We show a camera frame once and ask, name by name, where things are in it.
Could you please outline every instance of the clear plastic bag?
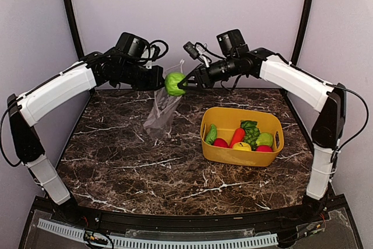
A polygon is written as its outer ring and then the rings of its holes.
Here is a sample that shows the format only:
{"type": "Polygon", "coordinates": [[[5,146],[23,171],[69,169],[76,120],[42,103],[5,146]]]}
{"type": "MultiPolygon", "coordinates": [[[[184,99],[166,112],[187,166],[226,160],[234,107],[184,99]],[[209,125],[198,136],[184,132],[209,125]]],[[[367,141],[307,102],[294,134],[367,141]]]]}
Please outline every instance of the clear plastic bag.
{"type": "MultiPolygon", "coordinates": [[[[164,71],[164,76],[172,72],[181,72],[184,60],[180,60],[178,65],[172,66],[164,71]]],[[[153,139],[170,137],[174,111],[176,110],[182,96],[169,96],[166,89],[154,92],[153,108],[143,124],[145,131],[153,139]]]]}

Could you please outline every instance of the red fruit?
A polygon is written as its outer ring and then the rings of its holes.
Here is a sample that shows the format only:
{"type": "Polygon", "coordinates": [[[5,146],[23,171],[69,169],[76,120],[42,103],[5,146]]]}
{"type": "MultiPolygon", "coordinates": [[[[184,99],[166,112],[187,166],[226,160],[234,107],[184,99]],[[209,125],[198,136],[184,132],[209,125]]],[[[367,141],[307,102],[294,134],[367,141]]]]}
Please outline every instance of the red fruit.
{"type": "Polygon", "coordinates": [[[273,152],[271,147],[265,146],[265,145],[258,146],[255,151],[257,151],[257,152],[273,152]]]}
{"type": "Polygon", "coordinates": [[[228,143],[224,139],[221,139],[221,138],[216,138],[216,140],[214,141],[214,146],[222,147],[222,148],[229,148],[228,143]]]}

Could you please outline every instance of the black pole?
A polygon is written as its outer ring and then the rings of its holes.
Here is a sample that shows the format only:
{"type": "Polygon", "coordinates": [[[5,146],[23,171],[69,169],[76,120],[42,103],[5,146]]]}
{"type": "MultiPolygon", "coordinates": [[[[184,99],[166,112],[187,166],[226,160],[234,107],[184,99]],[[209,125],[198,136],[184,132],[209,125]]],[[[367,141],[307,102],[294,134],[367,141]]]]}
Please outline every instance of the black pole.
{"type": "Polygon", "coordinates": [[[82,42],[80,41],[78,26],[76,25],[72,1],[64,0],[64,4],[65,4],[66,15],[68,17],[72,40],[75,46],[76,55],[78,56],[78,58],[84,57],[82,42]]]}
{"type": "Polygon", "coordinates": [[[312,0],[304,0],[302,17],[301,17],[301,21],[300,21],[299,29],[298,29],[298,35],[295,41],[293,55],[291,56],[291,62],[295,65],[298,63],[298,59],[301,53],[305,31],[307,29],[309,13],[311,11],[311,4],[312,4],[312,0]]]}

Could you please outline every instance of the white slotted strip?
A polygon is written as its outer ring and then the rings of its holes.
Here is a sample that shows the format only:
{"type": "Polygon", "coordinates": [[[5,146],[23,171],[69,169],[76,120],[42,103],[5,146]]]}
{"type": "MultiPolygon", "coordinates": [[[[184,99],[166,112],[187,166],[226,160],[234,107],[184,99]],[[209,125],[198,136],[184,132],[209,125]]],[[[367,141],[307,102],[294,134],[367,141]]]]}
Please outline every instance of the white slotted strip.
{"type": "MultiPolygon", "coordinates": [[[[38,228],[83,243],[84,230],[39,219],[38,228]]],[[[277,234],[217,241],[157,241],[110,236],[115,248],[128,249],[252,249],[278,245],[277,234]]]]}

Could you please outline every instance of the table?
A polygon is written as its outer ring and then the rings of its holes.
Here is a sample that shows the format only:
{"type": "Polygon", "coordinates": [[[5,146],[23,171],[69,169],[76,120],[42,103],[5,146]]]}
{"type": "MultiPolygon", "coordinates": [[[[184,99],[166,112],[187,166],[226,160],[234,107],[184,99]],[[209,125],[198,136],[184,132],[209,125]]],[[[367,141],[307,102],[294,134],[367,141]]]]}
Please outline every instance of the table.
{"type": "Polygon", "coordinates": [[[301,203],[312,154],[279,89],[186,94],[170,137],[153,141],[143,123],[153,92],[99,90],[92,95],[58,165],[79,205],[153,215],[221,215],[301,203]],[[267,168],[210,162],[200,122],[211,107],[258,110],[281,122],[285,147],[267,168]]]}

